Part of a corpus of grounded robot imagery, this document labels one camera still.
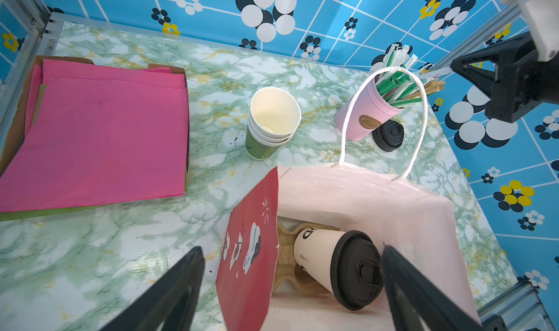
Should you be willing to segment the black cup lid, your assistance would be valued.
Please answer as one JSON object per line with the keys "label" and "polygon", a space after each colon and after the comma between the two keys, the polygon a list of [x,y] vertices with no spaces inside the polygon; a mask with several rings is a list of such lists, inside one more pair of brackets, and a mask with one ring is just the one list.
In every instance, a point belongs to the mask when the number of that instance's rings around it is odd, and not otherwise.
{"label": "black cup lid", "polygon": [[366,233],[348,231],[335,250],[336,277],[333,294],[346,309],[359,311],[381,293],[381,254]]}

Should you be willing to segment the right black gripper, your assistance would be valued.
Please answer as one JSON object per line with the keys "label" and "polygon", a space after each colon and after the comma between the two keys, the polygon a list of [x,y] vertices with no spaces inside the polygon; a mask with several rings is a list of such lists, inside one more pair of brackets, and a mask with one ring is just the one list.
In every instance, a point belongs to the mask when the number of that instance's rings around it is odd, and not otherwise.
{"label": "right black gripper", "polygon": [[[484,62],[493,70],[474,66]],[[490,97],[489,118],[513,123],[543,103],[558,105],[558,56],[539,61],[529,32],[457,57],[451,70]]]}

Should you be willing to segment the red paper gift bag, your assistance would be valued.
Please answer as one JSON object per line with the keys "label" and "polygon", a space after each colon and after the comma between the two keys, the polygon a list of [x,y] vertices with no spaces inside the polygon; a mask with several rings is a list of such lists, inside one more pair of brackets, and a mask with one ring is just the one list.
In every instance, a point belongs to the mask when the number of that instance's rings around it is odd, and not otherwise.
{"label": "red paper gift bag", "polygon": [[339,159],[277,166],[232,210],[228,330],[480,330],[451,201]]}

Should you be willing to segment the white paper cup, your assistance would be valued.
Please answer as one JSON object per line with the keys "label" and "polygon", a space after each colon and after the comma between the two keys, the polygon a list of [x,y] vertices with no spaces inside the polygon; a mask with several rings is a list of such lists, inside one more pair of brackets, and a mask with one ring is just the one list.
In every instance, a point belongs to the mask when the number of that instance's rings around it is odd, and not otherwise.
{"label": "white paper cup", "polygon": [[330,293],[333,293],[337,270],[335,250],[343,235],[343,231],[310,228],[304,229],[295,240],[297,264]]}

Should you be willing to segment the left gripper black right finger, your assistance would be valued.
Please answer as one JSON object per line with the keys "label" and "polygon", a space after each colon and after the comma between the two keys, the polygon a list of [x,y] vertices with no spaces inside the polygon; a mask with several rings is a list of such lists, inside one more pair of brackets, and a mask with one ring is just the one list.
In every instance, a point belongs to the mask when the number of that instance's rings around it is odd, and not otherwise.
{"label": "left gripper black right finger", "polygon": [[381,255],[381,273],[396,330],[482,330],[394,247]]}

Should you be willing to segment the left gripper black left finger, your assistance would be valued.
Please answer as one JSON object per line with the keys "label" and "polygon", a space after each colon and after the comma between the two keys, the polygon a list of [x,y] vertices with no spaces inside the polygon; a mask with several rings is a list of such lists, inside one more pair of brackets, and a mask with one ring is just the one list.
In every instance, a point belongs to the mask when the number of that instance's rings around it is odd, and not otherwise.
{"label": "left gripper black left finger", "polygon": [[195,315],[205,258],[194,247],[104,330],[189,330]]}

